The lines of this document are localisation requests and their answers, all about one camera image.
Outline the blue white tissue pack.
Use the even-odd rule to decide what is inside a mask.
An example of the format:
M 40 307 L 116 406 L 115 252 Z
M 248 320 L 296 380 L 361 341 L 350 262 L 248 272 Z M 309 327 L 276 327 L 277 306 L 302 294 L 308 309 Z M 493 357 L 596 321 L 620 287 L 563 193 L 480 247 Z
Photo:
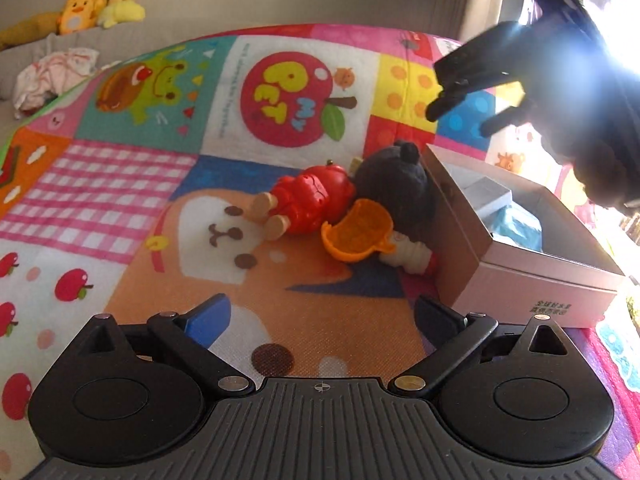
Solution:
M 487 220 L 487 229 L 498 242 L 542 252 L 542 226 L 536 216 L 512 202 Z

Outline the yellow green plush toy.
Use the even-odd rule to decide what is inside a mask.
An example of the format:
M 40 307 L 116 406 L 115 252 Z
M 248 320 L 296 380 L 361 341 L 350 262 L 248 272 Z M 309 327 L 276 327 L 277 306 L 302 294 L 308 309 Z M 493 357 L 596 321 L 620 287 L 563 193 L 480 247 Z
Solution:
M 107 0 L 96 24 L 109 29 L 122 23 L 139 23 L 144 19 L 144 7 L 136 0 Z

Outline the pink white crumpled cloth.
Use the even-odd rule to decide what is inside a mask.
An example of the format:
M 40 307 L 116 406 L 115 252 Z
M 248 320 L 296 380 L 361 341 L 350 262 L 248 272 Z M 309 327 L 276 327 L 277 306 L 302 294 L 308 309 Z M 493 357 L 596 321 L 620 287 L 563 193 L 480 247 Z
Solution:
M 99 56 L 94 49 L 69 48 L 29 64 L 15 79 L 12 93 L 15 118 L 38 112 L 47 102 L 93 76 L 98 70 Z

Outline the red apple doll figure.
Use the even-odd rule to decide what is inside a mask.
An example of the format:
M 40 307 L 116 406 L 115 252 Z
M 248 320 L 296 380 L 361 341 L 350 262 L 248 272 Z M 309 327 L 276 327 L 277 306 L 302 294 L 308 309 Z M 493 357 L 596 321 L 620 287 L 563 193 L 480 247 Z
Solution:
M 267 240 L 306 235 L 324 222 L 339 222 L 355 196 L 356 186 L 343 167 L 312 166 L 294 177 L 280 177 L 270 191 L 258 193 L 250 215 L 262 222 Z

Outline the white ribbed toy figure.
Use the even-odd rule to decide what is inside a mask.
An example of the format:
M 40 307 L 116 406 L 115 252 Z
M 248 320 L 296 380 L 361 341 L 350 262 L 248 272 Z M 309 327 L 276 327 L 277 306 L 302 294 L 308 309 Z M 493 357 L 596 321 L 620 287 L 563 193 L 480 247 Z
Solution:
M 433 275 L 438 268 L 437 255 L 422 242 L 414 242 L 402 233 L 394 231 L 390 237 L 394 251 L 378 256 L 382 263 L 401 268 L 414 275 Z

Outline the black plush toy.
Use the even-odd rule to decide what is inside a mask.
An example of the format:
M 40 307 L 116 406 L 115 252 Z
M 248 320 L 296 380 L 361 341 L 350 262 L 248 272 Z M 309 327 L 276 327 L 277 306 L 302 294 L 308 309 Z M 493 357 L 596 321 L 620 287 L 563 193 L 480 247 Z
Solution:
M 360 162 L 352 176 L 358 198 L 374 200 L 392 217 L 396 231 L 417 236 L 433 218 L 433 185 L 416 144 L 396 141 Z

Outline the colourful cartoon play mat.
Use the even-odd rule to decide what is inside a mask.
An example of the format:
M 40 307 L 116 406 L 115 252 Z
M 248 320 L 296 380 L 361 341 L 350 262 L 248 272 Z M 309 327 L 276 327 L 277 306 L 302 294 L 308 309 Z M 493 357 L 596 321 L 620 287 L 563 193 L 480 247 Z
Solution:
M 277 27 L 192 39 L 120 61 L 16 130 L 1 175 L 3 478 L 41 462 L 32 393 L 96 313 L 134 324 L 224 294 L 230 325 L 210 348 L 255 382 L 388 379 L 426 355 L 413 304 L 438 295 L 436 273 L 337 261 L 318 232 L 267 240 L 247 209 L 280 177 L 400 140 L 439 146 L 548 188 L 601 247 L 616 234 L 616 215 L 587 204 L 536 131 L 480 136 L 517 84 L 429 122 L 433 66 L 456 43 L 408 39 L 409 54 Z M 614 396 L 605 460 L 633 479 L 639 348 L 598 341 L 601 320 L 572 330 Z

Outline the pink cardboard box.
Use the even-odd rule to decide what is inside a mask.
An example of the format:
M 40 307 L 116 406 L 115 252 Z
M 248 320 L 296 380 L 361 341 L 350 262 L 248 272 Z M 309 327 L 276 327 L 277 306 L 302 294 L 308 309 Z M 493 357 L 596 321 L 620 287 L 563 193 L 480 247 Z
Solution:
M 590 328 L 603 318 L 626 276 L 548 188 L 439 146 L 424 148 L 422 165 L 435 200 L 422 234 L 438 258 L 435 286 L 444 304 L 506 324 L 525 324 L 542 313 L 563 327 Z M 539 252 L 490 234 L 463 194 L 481 178 L 510 188 L 514 200 L 537 217 Z

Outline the yellow tiger duck plush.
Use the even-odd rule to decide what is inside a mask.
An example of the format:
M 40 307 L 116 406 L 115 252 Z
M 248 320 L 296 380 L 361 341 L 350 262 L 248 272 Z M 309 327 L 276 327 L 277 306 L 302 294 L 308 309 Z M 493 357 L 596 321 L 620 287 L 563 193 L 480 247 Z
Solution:
M 67 0 L 61 12 L 46 12 L 1 31 L 1 50 L 31 44 L 53 35 L 68 35 L 96 26 L 107 0 Z

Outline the white usb charger hub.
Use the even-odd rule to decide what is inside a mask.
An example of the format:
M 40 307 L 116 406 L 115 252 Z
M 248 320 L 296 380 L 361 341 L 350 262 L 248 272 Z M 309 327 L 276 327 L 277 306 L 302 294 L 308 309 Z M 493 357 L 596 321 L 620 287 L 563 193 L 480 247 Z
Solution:
M 482 177 L 462 188 L 478 218 L 486 219 L 512 203 L 512 191 L 488 177 Z

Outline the orange plastic shell half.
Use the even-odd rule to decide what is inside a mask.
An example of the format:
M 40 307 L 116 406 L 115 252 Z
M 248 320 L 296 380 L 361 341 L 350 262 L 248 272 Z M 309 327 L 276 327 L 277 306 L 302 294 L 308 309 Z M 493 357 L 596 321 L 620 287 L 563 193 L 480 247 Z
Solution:
M 346 216 L 337 224 L 324 222 L 320 229 L 322 244 L 337 261 L 356 263 L 374 252 L 392 254 L 390 241 L 394 230 L 390 213 L 367 198 L 355 200 Z

